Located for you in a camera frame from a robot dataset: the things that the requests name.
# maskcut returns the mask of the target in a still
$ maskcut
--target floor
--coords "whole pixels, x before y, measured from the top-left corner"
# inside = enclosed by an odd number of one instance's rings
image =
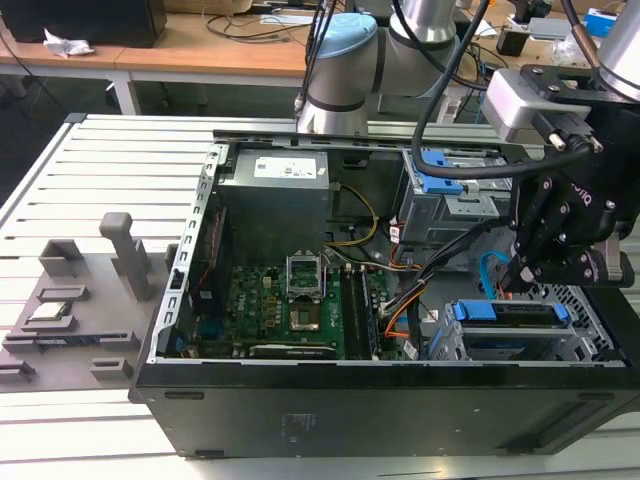
[[[66,78],[41,79],[46,89],[66,111],[119,114],[115,105],[106,101],[106,81]],[[27,96],[16,98],[8,89],[6,78],[0,77],[0,205],[20,182],[31,164],[47,145],[66,117],[65,110],[56,105],[30,78],[24,78]],[[196,105],[193,85],[167,84],[171,102],[163,102],[163,90],[157,83],[136,85],[142,113],[145,115],[201,115],[223,117],[286,118],[291,116],[295,88],[251,87],[238,85],[208,85],[208,104]],[[369,119],[415,121],[425,99],[389,98],[385,101],[388,113],[376,112],[377,97],[367,101]],[[460,121],[475,121],[476,104],[472,100]]]

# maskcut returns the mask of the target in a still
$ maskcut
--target table leg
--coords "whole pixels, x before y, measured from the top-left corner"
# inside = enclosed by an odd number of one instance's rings
[[[123,115],[140,115],[140,104],[138,103],[138,95],[136,87],[128,78],[128,75],[116,75],[112,79],[113,86],[116,89],[120,111]]]
[[[202,83],[196,84],[196,105],[206,107],[208,103],[207,86]]]
[[[378,95],[378,113],[384,113],[384,95]]]
[[[468,94],[469,88],[467,87],[449,85],[444,91],[436,123],[453,123],[462,101]]]
[[[2,81],[14,97],[24,98],[27,96],[27,91],[22,85],[21,75],[2,75]]]

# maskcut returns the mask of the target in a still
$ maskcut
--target desk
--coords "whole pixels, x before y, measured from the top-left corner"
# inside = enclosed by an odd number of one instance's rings
[[[216,128],[292,132],[294,124],[105,115],[65,123],[0,209],[0,339],[42,274],[37,256],[47,239],[73,232],[83,253],[113,253],[98,224],[106,211],[118,210],[129,211],[134,224],[145,224],[146,251],[163,252],[176,242]],[[378,135],[408,138],[413,129],[412,123],[369,124]],[[480,125],[430,125],[425,139],[498,141],[490,127]],[[637,234],[632,237],[630,242],[639,245]],[[640,472],[640,458],[633,454],[640,450],[639,432],[640,414],[624,415],[553,457],[185,461],[174,454],[147,407],[128,403],[125,390],[2,394],[0,478],[427,480],[523,475],[531,480],[545,474],[545,479],[630,479]]]
[[[507,0],[498,0],[489,8],[485,19],[500,26],[512,12],[513,7]],[[555,12],[550,14],[550,18],[563,16]],[[254,18],[242,17],[237,21],[244,23]],[[242,29],[232,28],[230,33],[245,35],[275,28],[256,22]],[[12,50],[35,75],[110,80],[114,83],[122,113],[130,115],[140,113],[134,81],[298,87],[305,69],[304,48],[294,41],[267,45],[234,42],[210,33],[201,16],[194,14],[167,15],[166,29],[154,48],[97,45],[95,54],[69,59],[53,55],[41,44],[18,44],[6,30],[4,32]],[[305,43],[307,33],[307,28],[292,32],[302,43]],[[481,38],[479,43],[494,50],[496,40],[497,37]],[[504,58],[515,67],[525,63],[548,63],[546,49],[549,45],[550,42],[528,41],[521,57]],[[475,79],[475,64],[468,56],[459,73]],[[2,46],[0,74],[25,74]]]

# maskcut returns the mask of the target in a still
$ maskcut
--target cardboard box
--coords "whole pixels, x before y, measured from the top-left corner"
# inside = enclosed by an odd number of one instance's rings
[[[246,12],[251,8],[252,0],[164,0],[168,13],[205,13],[208,15],[233,15]]]
[[[610,12],[603,12],[597,8],[590,8],[584,19],[587,21],[587,32],[594,37],[606,37],[613,28],[618,15]]]

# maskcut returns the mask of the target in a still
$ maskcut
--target motherboard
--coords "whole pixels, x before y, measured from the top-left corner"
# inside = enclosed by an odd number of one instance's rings
[[[194,356],[368,359],[382,355],[375,312],[389,298],[382,270],[235,266],[223,317],[200,315]],[[321,298],[291,293],[320,285]]]

